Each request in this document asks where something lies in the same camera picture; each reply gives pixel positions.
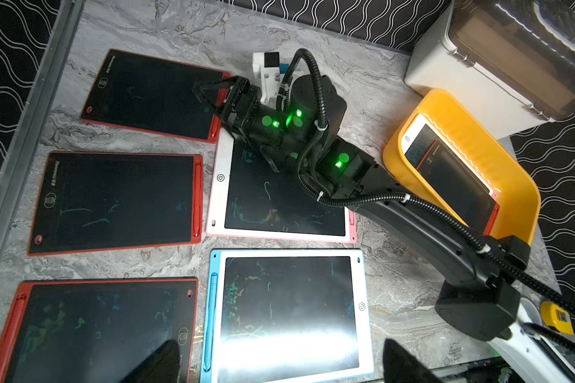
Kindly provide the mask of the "yellow storage tray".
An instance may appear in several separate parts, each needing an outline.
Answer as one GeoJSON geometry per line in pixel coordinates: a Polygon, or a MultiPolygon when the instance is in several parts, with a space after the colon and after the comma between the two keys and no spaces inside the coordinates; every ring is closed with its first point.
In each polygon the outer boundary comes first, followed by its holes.
{"type": "Polygon", "coordinates": [[[442,200],[405,158],[400,138],[417,113],[426,113],[479,166],[498,193],[500,209],[490,236],[516,236],[532,244],[538,225],[541,196],[530,175],[449,92],[431,90],[396,129],[382,152],[383,164],[393,177],[415,195],[458,215],[442,200]]]}

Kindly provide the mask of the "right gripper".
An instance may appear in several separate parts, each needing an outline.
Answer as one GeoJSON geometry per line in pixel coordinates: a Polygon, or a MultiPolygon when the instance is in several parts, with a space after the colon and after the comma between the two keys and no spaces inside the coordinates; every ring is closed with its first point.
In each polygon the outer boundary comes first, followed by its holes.
{"type": "Polygon", "coordinates": [[[288,114],[261,104],[260,88],[247,78],[233,76],[220,81],[198,82],[193,93],[237,140],[272,151],[292,149],[288,114]],[[225,98],[221,96],[223,91],[227,92],[225,98]]]}

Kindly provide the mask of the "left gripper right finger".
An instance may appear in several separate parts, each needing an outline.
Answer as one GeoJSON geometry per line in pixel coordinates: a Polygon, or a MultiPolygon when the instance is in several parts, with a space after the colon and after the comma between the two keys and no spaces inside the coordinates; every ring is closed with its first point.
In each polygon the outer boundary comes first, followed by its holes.
{"type": "Polygon", "coordinates": [[[394,339],[386,339],[383,348],[383,381],[386,383],[440,383],[417,358],[394,339]]]}

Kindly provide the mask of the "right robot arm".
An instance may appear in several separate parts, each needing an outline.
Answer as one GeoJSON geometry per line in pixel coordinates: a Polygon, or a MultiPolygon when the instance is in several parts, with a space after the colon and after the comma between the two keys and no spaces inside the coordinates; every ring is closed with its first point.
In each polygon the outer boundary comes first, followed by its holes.
{"type": "Polygon", "coordinates": [[[575,354],[575,343],[531,322],[514,287],[520,282],[575,317],[574,302],[527,274],[530,244],[477,233],[341,138],[347,103],[309,50],[295,52],[273,107],[242,76],[199,81],[193,93],[233,139],[257,149],[274,172],[292,176],[317,204],[347,207],[414,247],[444,277],[434,308],[446,323],[495,344],[525,381],[575,382],[558,352],[575,354]]]}

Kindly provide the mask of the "large red writing tablet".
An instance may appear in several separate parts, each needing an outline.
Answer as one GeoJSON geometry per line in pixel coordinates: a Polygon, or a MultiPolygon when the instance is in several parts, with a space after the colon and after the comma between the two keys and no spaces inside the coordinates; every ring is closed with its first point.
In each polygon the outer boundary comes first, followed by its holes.
{"type": "Polygon", "coordinates": [[[0,338],[0,382],[120,382],[164,342],[190,377],[196,278],[25,281],[0,338]]]}

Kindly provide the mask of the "blue white writing tablet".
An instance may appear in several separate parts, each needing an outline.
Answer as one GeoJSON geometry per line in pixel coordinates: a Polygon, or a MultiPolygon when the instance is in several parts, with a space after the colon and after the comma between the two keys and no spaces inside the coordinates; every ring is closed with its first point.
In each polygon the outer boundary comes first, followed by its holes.
{"type": "Polygon", "coordinates": [[[320,382],[374,370],[361,250],[211,253],[201,381],[320,382]]]}

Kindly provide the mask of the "pink white writing tablet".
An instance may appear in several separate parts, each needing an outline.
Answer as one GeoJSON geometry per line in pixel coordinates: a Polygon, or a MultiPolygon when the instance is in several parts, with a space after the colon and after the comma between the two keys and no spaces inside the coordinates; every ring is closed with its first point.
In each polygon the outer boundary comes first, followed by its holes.
{"type": "Polygon", "coordinates": [[[308,197],[258,152],[221,130],[206,232],[213,236],[354,244],[356,215],[308,197]]]}
{"type": "Polygon", "coordinates": [[[443,143],[452,154],[457,156],[460,163],[474,174],[480,185],[493,199],[498,199],[498,193],[491,186],[490,181],[480,172],[479,166],[475,165],[457,142],[450,138],[449,133],[440,124],[432,121],[426,113],[417,113],[414,119],[407,124],[406,130],[400,138],[402,153],[414,169],[420,166],[425,154],[437,141],[443,143]]]}

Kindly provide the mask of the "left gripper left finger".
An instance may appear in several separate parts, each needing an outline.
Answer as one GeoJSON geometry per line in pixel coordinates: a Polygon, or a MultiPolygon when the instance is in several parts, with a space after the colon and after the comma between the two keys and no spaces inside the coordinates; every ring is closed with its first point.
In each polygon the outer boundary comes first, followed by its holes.
{"type": "Polygon", "coordinates": [[[120,383],[171,382],[180,380],[180,349],[174,340],[164,342],[120,383]]]}

